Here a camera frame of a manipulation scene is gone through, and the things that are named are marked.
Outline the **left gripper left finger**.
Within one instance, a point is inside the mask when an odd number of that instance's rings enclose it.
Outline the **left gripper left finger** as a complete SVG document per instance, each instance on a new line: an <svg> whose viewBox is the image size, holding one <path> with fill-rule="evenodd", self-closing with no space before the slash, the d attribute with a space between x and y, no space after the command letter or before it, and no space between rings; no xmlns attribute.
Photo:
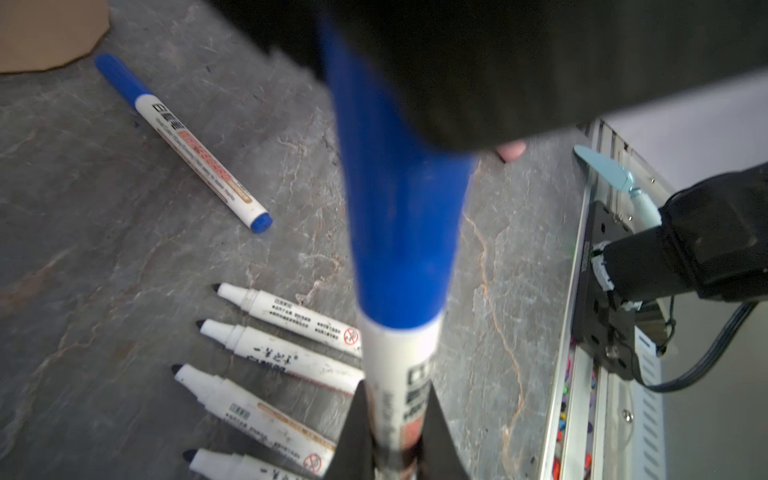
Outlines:
<svg viewBox="0 0 768 480"><path fill-rule="evenodd" d="M358 383L324 480L373 480L374 452L366 384Z"/></svg>

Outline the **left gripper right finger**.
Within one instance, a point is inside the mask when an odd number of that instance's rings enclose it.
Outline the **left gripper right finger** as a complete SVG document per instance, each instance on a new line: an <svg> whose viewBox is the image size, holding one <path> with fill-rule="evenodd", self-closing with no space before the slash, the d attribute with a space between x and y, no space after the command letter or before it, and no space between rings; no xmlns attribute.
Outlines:
<svg viewBox="0 0 768 480"><path fill-rule="evenodd" d="M417 478L468 480L438 398L430 398L419 444Z"/></svg>

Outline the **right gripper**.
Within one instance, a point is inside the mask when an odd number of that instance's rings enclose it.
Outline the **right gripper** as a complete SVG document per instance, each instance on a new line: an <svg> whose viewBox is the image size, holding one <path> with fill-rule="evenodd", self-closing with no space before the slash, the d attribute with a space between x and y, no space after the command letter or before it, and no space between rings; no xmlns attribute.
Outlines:
<svg viewBox="0 0 768 480"><path fill-rule="evenodd" d="M469 151L767 65L763 1L217 1L331 89L340 122L393 110Z"/></svg>

